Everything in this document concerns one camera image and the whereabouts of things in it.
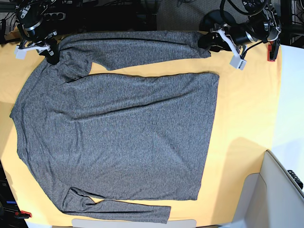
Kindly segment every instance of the red clamp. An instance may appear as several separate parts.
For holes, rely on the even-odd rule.
[[[276,39],[275,41],[270,42],[268,45],[268,57],[267,60],[269,62],[275,62],[277,54],[279,52],[279,48],[281,45],[280,39]]]
[[[21,211],[21,212],[15,212],[15,218],[17,219],[28,219],[32,217],[32,214],[26,211]]]

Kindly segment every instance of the wire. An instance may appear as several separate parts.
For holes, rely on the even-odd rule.
[[[6,17],[7,17],[9,14],[10,14],[10,13],[7,13],[7,15],[6,15],[5,18],[4,18],[5,20],[6,20]]]
[[[297,15],[298,15],[300,18],[303,18],[303,14],[304,14],[304,11],[303,11],[303,12],[299,12]]]
[[[6,18],[7,16],[8,16],[8,14],[5,16],[5,20],[8,20],[8,19],[10,19],[11,17],[13,17],[14,15],[15,15],[16,13],[12,13],[8,18]]]
[[[158,0],[154,0],[154,13],[157,13]]]
[[[102,6],[112,6],[114,4],[118,5],[119,3],[126,3],[126,2],[133,2],[132,0],[115,0],[115,1],[111,1],[111,2],[108,2]]]
[[[243,48],[242,54],[244,54],[245,50],[247,49],[247,45],[244,44],[244,45],[242,46],[242,48]]]
[[[300,18],[298,15],[293,13],[292,16],[296,16],[299,19],[300,22],[304,23],[304,20],[302,18]]]
[[[298,25],[304,25],[303,23],[300,23],[300,22],[297,22],[297,21],[292,21],[292,23],[298,24]]]
[[[225,16],[225,13],[224,13],[224,7],[225,7],[225,2],[226,0],[221,0],[221,3],[220,3],[220,6],[219,6],[219,12],[220,12],[220,16],[223,18],[223,20],[225,21],[225,23],[227,23],[228,25],[230,26],[243,26],[246,30],[247,33],[249,33],[252,37],[255,37],[257,39],[260,39],[260,40],[263,40],[266,42],[267,38],[268,38],[268,35],[266,37],[262,37],[260,36],[259,34],[255,33],[251,27],[248,26],[248,24],[246,23],[241,23],[241,24],[237,24],[237,23],[234,23],[234,22],[231,22],[229,21],[226,16]]]
[[[43,3],[43,2],[45,2],[45,1],[48,1],[48,0],[35,1],[35,2],[32,2],[32,3],[29,3],[29,4],[25,5],[25,6],[23,6],[23,7],[31,6],[31,5],[38,4],[38,3]]]
[[[151,14],[151,11],[150,11],[150,7],[149,7],[148,0],[144,0],[144,4],[146,5],[146,8],[147,8],[147,12],[148,12],[148,14]]]
[[[1,44],[8,44],[10,42],[18,42],[18,41],[20,41],[20,38],[5,40]]]
[[[300,3],[301,3],[302,9],[304,10],[304,6],[303,6],[303,3],[302,3],[302,0],[300,0]]]
[[[247,53],[250,49],[254,48],[255,46],[257,46],[257,45],[259,45],[259,44],[261,44],[261,43],[263,43],[263,42],[260,41],[260,42],[258,42],[258,43],[256,43],[256,44],[250,46],[249,48],[247,48],[247,49],[242,53],[241,58],[244,59],[245,56],[246,56],[246,53]]]
[[[256,11],[253,11],[253,12],[244,12],[244,11],[241,11],[231,0],[227,0],[230,5],[239,13],[243,14],[243,15],[246,15],[246,16],[254,16],[256,14],[259,14],[260,12],[263,11],[263,9],[266,7],[266,5],[268,4],[269,0],[264,0],[263,4],[261,5],[261,7],[256,10]]]
[[[12,24],[12,22],[13,22],[13,19],[14,19],[14,18],[12,17],[11,20],[10,20],[10,23],[9,23],[9,29],[10,29],[9,32],[11,32],[11,24]]]
[[[14,25],[13,25],[13,28],[15,29],[15,25],[16,25],[16,23],[17,23],[18,21],[17,20],[15,20],[15,22],[14,22]]]
[[[192,3],[196,0],[177,0],[177,7],[181,6],[183,3]]]

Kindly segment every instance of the black cable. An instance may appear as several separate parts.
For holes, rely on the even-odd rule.
[[[243,14],[243,15],[246,15],[246,16],[254,16],[256,14],[259,14],[260,12],[263,11],[263,9],[266,7],[266,5],[268,4],[269,0],[264,0],[263,4],[261,5],[261,7],[256,10],[256,11],[253,11],[253,12],[244,12],[244,11],[241,11],[231,0],[227,0],[230,5],[239,13]]]
[[[292,16],[296,16],[299,19],[300,22],[304,23],[304,20],[302,18],[300,18],[298,15],[293,13]]]
[[[303,19],[303,14],[304,14],[304,11],[303,11],[303,12],[299,12],[297,15],[298,15],[300,18]]]
[[[181,6],[183,3],[192,3],[196,0],[177,0],[177,7]]]
[[[257,46],[257,45],[259,45],[259,44],[261,44],[261,43],[263,43],[262,41],[260,41],[260,42],[258,42],[258,43],[256,43],[256,44],[254,44],[254,45],[252,45],[252,46],[250,46],[249,48],[247,48],[243,53],[242,53],[242,55],[241,55],[241,59],[244,59],[245,58],[245,56],[246,56],[246,53],[251,49],[251,48],[254,48],[255,46]]]
[[[6,17],[7,17],[9,14],[10,14],[10,13],[7,13],[7,15],[5,15],[5,18],[4,18],[5,20],[6,20]]]
[[[4,42],[2,42],[1,44],[8,44],[11,42],[19,42],[20,38],[16,38],[16,39],[9,39],[9,40],[5,40]]]
[[[25,5],[25,6],[22,6],[21,8],[24,8],[24,7],[27,7],[27,6],[31,6],[31,5],[34,5],[34,4],[38,4],[38,3],[43,3],[45,1],[48,1],[48,0],[35,1],[35,2],[32,2],[32,3],[29,3],[29,4]]]
[[[4,40],[4,36],[6,35],[5,34],[5,30],[6,30],[6,20],[5,19],[2,19],[0,21],[0,42],[2,42]]]
[[[12,14],[11,14],[11,15],[10,15],[8,18],[6,18],[6,17],[7,17],[7,15],[8,15],[8,14],[7,14],[7,15],[5,16],[5,18],[4,18],[4,19],[5,19],[5,20],[8,20],[8,19],[10,19],[11,17],[13,17],[15,14],[16,14],[16,13],[12,13]]]
[[[102,6],[112,6],[114,4],[119,4],[119,3],[126,3],[126,2],[133,2],[132,0],[115,0],[115,1],[111,1],[111,2],[108,2]]]
[[[17,23],[17,20],[15,20],[14,25],[13,25],[13,28],[15,28],[16,23]]]
[[[148,13],[148,14],[151,14],[148,0],[144,0],[144,4],[146,5],[147,13]]]
[[[225,2],[226,2],[226,0],[221,0],[220,6],[219,6],[220,16],[223,18],[223,20],[224,20],[225,23],[227,23],[227,24],[230,25],[230,26],[242,26],[242,27],[244,27],[244,29],[246,30],[246,32],[249,33],[252,37],[255,37],[255,38],[257,38],[257,39],[260,39],[260,40],[263,40],[264,42],[266,42],[268,36],[267,36],[267,37],[260,36],[259,34],[255,33],[255,32],[251,29],[251,27],[248,26],[248,24],[246,24],[246,23],[238,24],[238,23],[234,23],[234,22],[229,21],[229,20],[226,18],[225,13],[224,13]]]
[[[158,8],[158,0],[154,0],[154,13],[157,12],[157,8]]]
[[[304,10],[304,4],[302,3],[302,0],[300,0],[301,8]]]
[[[11,24],[12,24],[12,22],[13,22],[13,19],[14,19],[14,18],[12,17],[11,20],[10,20],[10,23],[9,23],[9,29],[10,29],[9,32],[11,32]]]
[[[298,24],[298,25],[304,25],[303,23],[296,22],[296,21],[292,21],[292,23],[294,23],[294,24]]]

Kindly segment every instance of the black equipment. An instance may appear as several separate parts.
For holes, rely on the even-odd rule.
[[[235,59],[236,62],[232,64],[235,68],[240,68],[239,65],[242,65],[243,68],[245,64],[242,62],[247,50],[250,49],[246,49],[244,45],[258,40],[261,40],[259,43],[277,40],[281,33],[281,23],[270,0],[243,0],[247,12],[241,11],[231,0],[228,0],[233,8],[248,16],[248,21],[241,24],[237,24],[234,18],[224,11],[225,1],[222,0],[220,10],[212,11],[203,18],[200,30],[209,31],[209,33],[199,40],[198,45],[215,52],[226,50],[240,53],[241,47],[243,47],[240,59]],[[221,34],[225,34],[231,42],[225,41],[219,31],[223,31]]]
[[[21,212],[19,210],[18,205],[15,202],[0,162],[0,227],[28,228],[24,220],[26,215],[25,213],[26,212]]]
[[[294,171],[288,170],[290,176],[294,179],[294,181],[299,185],[300,189],[303,189],[303,182],[298,178]]]
[[[242,0],[247,12],[238,9],[232,0],[227,1],[239,13],[248,16],[248,21],[237,24],[224,11],[226,0],[222,0],[220,10],[207,14],[202,20],[200,30],[209,33],[200,39],[199,47],[210,51],[232,51],[237,56],[236,52],[239,53],[248,43],[257,40],[266,43],[278,38],[281,24],[270,0]],[[11,11],[12,5],[3,7]],[[27,50],[36,49],[51,64],[59,61],[54,39],[57,34],[156,30],[155,15],[142,7],[141,0],[113,0],[103,5],[99,0],[17,0],[14,11],[22,36],[16,49],[17,58],[24,58]],[[245,65],[242,60],[249,48],[243,50],[237,68]]]

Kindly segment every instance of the white panel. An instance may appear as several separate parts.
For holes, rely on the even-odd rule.
[[[304,194],[268,152],[260,175],[267,185],[270,228],[303,228]]]
[[[231,228],[246,228],[245,215],[247,214],[249,204],[256,189],[259,173],[250,174],[244,181],[241,196],[237,204],[237,210],[234,214]]]
[[[272,152],[304,181],[304,49],[282,45],[282,83]]]
[[[258,176],[245,223],[247,228],[269,228],[267,187],[261,175]]]
[[[52,228],[52,226],[50,226],[50,225],[41,225],[41,224],[36,224],[36,223],[32,223],[32,222],[27,222],[26,219],[25,219],[25,222],[26,222],[28,228]]]
[[[195,228],[195,220],[169,221],[167,224],[153,222],[118,222],[73,219],[73,227],[77,228]]]

